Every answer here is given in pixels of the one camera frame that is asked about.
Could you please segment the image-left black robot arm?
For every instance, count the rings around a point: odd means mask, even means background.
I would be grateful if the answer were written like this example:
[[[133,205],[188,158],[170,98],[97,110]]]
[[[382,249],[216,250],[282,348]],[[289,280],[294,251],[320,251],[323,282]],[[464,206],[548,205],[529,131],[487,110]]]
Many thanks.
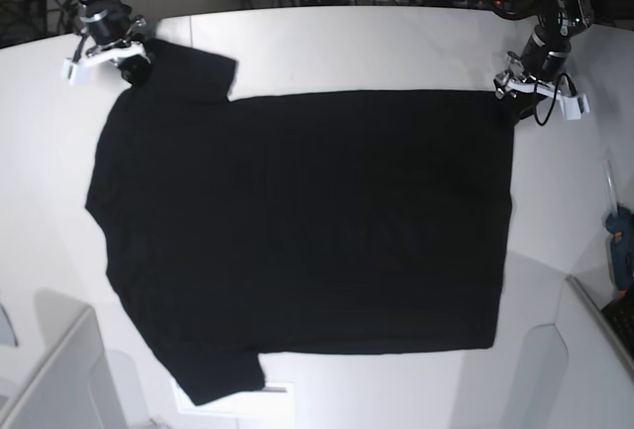
[[[121,0],[70,0],[80,23],[79,43],[67,57],[61,76],[71,85],[89,78],[92,70],[111,64],[133,86],[143,85],[152,70],[152,56],[145,47],[146,19],[133,16]]]

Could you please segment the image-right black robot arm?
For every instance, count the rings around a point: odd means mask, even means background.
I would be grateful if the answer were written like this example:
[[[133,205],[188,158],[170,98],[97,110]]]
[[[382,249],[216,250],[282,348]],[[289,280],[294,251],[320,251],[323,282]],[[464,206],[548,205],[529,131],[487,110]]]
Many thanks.
[[[589,112],[586,96],[578,92],[566,62],[572,38],[593,22],[589,0],[532,0],[537,20],[521,53],[506,54],[506,68],[493,80],[496,97],[517,121],[532,118],[544,127],[553,111],[560,109],[567,120]]]

